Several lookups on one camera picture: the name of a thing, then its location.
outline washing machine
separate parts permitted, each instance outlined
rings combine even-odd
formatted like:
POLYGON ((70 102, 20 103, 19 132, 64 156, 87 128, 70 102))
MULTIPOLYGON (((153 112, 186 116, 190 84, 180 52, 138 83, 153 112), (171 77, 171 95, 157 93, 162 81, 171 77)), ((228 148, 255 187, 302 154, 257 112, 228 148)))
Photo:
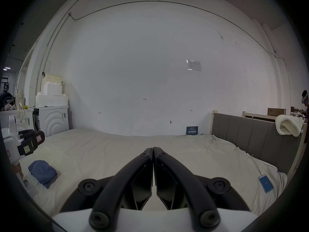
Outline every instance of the washing machine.
POLYGON ((17 110, 2 111, 0 112, 1 128, 9 127, 10 116, 15 115, 17 132, 29 129, 34 130, 32 113, 33 113, 32 108, 24 109, 24 114, 23 111, 20 110, 19 116, 17 110))
POLYGON ((45 137, 68 131, 69 106, 33 107, 35 127, 44 132, 45 137))

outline label sticker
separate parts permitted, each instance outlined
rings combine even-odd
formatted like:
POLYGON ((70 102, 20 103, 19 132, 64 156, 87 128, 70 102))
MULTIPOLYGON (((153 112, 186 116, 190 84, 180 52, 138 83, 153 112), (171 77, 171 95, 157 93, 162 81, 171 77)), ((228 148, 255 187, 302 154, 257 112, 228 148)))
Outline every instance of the label sticker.
POLYGON ((27 145, 27 146, 25 146, 24 148, 24 151, 25 151, 25 153, 27 154, 28 152, 30 152, 30 148, 29 148, 29 146, 27 145))
POLYGON ((187 59, 187 69, 190 71, 198 71, 201 72, 201 63, 200 61, 188 60, 187 59))
POLYGON ((38 136, 37 136, 37 142, 39 142, 39 141, 42 141, 41 135, 38 135, 38 136))
POLYGON ((187 126, 186 135, 197 135, 198 126, 187 126))
POLYGON ((30 118, 25 118, 25 122, 30 125, 30 118))

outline gray upholstered headboard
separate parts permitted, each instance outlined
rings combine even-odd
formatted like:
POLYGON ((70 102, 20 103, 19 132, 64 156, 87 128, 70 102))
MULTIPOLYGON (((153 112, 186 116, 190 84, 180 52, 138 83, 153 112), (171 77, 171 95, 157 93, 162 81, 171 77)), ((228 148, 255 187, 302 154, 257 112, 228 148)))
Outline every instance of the gray upholstered headboard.
POLYGON ((289 177, 299 158, 306 129, 307 124, 304 124, 304 133, 298 137, 280 135, 274 122, 213 111, 211 134, 233 143, 257 159, 276 166, 289 177))

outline vr headset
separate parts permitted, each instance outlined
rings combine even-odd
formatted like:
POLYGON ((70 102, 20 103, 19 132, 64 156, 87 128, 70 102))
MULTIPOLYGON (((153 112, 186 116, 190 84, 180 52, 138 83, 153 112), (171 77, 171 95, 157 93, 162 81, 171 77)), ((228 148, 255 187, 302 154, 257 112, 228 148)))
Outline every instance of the vr headset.
POLYGON ((302 103, 305 104, 306 98, 308 97, 308 93, 305 95, 305 97, 302 99, 302 103))

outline hand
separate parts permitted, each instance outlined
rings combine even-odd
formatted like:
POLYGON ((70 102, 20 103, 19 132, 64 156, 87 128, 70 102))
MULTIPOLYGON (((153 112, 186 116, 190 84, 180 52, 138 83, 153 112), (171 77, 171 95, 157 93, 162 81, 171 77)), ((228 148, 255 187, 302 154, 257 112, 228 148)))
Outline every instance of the hand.
POLYGON ((18 163, 16 166, 12 165, 13 171, 15 174, 19 173, 21 176, 21 179, 23 178, 23 173, 21 171, 20 163, 18 163))

